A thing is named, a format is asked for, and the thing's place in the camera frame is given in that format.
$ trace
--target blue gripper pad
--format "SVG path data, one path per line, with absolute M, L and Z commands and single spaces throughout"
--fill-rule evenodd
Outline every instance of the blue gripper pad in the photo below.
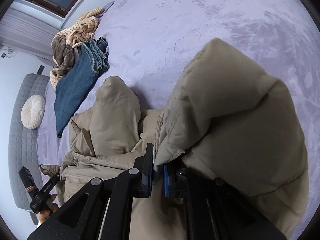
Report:
M 163 180 L 163 185 L 164 185 L 164 195 L 166 197 L 169 197 L 169 176 L 168 176 L 168 168 L 167 165 L 164 165 L 164 180 Z

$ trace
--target bed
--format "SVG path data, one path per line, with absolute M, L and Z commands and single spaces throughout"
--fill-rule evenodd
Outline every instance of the bed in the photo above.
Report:
M 13 107 L 9 133 L 9 178 L 14 201 L 18 208 L 31 212 L 31 198 L 18 175 L 22 166 L 26 166 L 38 187 L 42 186 L 41 173 L 37 155 L 37 129 L 27 129 L 21 122 L 21 110 L 27 99 L 33 95 L 44 96 L 49 77 L 28 74 L 22 81 Z
M 100 36 L 109 43 L 110 69 L 77 113 L 93 105 L 96 90 L 112 75 L 120 76 L 135 92 L 141 108 L 164 107 L 184 67 L 214 37 L 284 80 L 309 156 L 309 201 L 291 238 L 297 239 L 320 203 L 320 34 L 303 4 L 299 0 L 116 0 L 100 19 L 95 38 Z M 50 83 L 44 97 L 37 157 L 40 164 L 60 165 L 69 151 L 68 127 L 62 138 L 56 137 L 55 92 Z

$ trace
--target lavender blanket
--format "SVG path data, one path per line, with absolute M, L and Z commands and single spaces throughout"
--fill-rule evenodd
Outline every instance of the lavender blanket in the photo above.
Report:
M 299 0 L 115 0 L 95 37 L 110 44 L 110 69 L 78 109 L 95 102 L 108 76 L 121 77 L 142 108 L 162 108 L 182 70 L 212 38 L 219 37 L 258 62 L 288 86 L 305 133 L 309 158 L 308 209 L 296 239 L 320 203 L 320 33 Z M 38 129 L 43 164 L 60 164 L 69 150 L 68 129 L 56 137 L 54 90 Z M 44 140 L 44 132 L 50 138 Z

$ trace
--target pillow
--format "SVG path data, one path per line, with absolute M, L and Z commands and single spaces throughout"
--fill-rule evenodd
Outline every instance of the pillow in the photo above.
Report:
M 45 101 L 41 95 L 33 95 L 24 103 L 21 122 L 28 129 L 38 127 L 44 115 Z

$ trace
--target metal screw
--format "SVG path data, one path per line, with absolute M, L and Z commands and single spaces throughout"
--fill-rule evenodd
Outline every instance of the metal screw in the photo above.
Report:
M 97 186 L 101 183 L 101 179 L 99 178 L 94 178 L 91 180 L 91 184 L 94 185 L 94 186 Z
M 178 173 L 181 174 L 181 175 L 184 175 L 184 174 L 187 174 L 188 173 L 188 170 L 186 168 L 180 168 L 178 170 Z
M 224 184 L 224 181 L 220 178 L 215 179 L 215 182 L 218 186 L 222 186 Z
M 138 173 L 139 173 L 139 170 L 138 170 L 137 168 L 131 168 L 131 169 L 129 170 L 129 173 L 130 173 L 131 175 L 135 175 L 135 174 L 138 174 Z

